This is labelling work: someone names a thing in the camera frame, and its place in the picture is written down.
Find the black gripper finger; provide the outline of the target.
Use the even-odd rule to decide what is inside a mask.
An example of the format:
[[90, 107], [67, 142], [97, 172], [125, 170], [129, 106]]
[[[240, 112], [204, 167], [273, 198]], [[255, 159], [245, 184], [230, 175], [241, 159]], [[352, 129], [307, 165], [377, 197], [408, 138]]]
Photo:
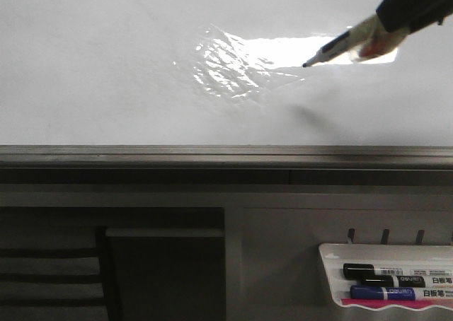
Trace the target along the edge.
[[376, 14], [387, 32], [408, 28], [414, 33], [433, 23], [442, 25], [452, 15], [452, 0], [383, 0]]

